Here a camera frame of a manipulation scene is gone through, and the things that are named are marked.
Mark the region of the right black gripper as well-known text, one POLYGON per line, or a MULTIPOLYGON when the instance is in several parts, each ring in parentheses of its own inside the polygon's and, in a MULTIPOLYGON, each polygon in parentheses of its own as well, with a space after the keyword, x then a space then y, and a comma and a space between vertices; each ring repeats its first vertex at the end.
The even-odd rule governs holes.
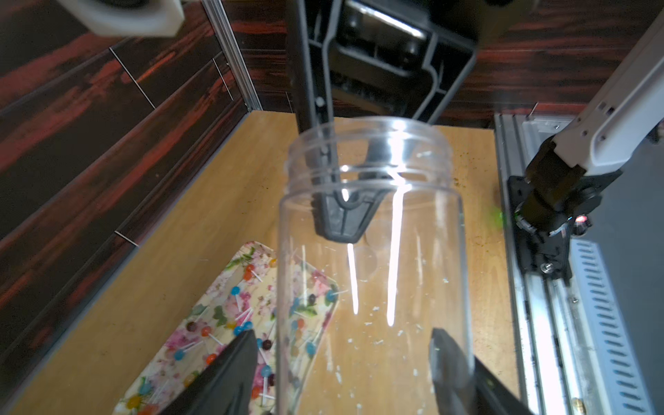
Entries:
POLYGON ((290 1, 287 52, 298 137, 284 240, 387 242, 390 117, 434 124, 477 55, 532 1, 290 1))

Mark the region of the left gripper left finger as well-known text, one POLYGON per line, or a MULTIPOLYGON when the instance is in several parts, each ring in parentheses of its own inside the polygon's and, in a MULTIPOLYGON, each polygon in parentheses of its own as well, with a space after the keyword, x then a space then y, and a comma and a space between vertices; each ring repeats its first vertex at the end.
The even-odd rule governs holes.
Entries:
POLYGON ((249 413, 257 365, 257 338, 244 331, 161 413, 249 413))

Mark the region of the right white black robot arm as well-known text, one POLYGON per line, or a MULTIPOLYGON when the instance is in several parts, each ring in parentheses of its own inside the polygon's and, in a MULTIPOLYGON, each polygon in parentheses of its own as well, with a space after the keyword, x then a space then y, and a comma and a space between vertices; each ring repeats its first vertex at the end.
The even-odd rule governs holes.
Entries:
MULTIPOLYGON (((534 8, 532 1, 290 1, 287 62, 306 157, 323 186, 314 198, 318 235, 355 243, 383 195, 344 198, 333 142, 335 100, 433 124, 473 69, 477 52, 534 8)), ((532 186, 517 210, 529 233, 558 233, 590 212, 584 182, 621 169, 663 118, 663 20, 657 17, 583 112, 541 145, 527 166, 532 186)))

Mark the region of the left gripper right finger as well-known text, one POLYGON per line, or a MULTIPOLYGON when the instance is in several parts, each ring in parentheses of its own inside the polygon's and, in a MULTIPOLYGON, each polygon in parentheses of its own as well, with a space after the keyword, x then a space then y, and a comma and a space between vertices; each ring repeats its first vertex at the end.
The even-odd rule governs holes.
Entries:
POLYGON ((529 414, 479 359, 470 361, 446 330, 432 330, 429 363, 440 414, 529 414))

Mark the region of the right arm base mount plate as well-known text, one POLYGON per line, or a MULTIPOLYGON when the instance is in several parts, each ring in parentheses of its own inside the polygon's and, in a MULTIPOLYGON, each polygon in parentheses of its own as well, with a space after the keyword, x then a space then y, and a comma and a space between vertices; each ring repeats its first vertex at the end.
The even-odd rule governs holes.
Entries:
POLYGON ((562 279, 566 285, 572 278, 569 264, 571 247, 570 230, 572 222, 568 220, 557 233, 530 231, 520 222, 520 208, 532 191, 532 186, 523 176, 510 176, 507 180, 508 205, 513 220, 515 256, 523 275, 539 273, 545 279, 562 279))

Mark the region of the clear candy jar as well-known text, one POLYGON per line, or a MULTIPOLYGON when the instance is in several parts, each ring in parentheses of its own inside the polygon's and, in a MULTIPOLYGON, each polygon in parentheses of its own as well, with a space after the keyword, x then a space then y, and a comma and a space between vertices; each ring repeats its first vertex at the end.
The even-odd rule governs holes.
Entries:
POLYGON ((388 127, 393 216, 387 242, 289 244, 284 199, 278 230, 280 414, 440 414, 429 363, 432 330, 443 329, 474 361, 463 205, 452 188, 452 152, 441 131, 407 120, 388 127), (322 271, 339 287, 297 403, 286 332, 295 290, 292 261, 322 271))

